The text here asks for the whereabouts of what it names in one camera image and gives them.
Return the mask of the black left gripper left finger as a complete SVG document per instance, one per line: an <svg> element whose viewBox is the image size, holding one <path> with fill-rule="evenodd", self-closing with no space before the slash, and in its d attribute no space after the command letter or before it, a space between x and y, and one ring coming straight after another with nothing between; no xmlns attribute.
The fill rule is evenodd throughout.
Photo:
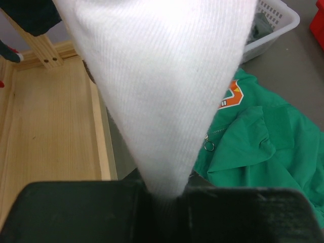
<svg viewBox="0 0 324 243"><path fill-rule="evenodd" d="M156 242L139 181L35 182L18 194L1 242Z"/></svg>

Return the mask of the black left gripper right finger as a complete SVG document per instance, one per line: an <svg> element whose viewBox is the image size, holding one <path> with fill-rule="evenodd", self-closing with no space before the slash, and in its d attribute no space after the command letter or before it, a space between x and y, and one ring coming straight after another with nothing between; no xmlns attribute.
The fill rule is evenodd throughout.
<svg viewBox="0 0 324 243"><path fill-rule="evenodd" d="M294 189L215 187L192 172L179 213L176 242L323 242L310 203Z"/></svg>

